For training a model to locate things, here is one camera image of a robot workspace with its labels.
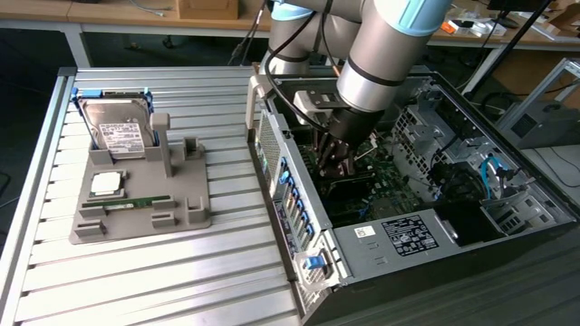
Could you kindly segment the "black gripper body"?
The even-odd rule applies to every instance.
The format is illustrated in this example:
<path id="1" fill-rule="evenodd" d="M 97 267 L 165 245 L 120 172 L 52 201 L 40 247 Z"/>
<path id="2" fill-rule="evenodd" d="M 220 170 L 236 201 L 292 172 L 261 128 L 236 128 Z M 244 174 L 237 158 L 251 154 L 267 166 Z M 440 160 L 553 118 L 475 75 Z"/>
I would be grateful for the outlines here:
<path id="1" fill-rule="evenodd" d="M 329 134 L 352 149 L 369 138 L 384 111 L 365 112 L 357 109 L 336 109 L 329 117 Z"/>

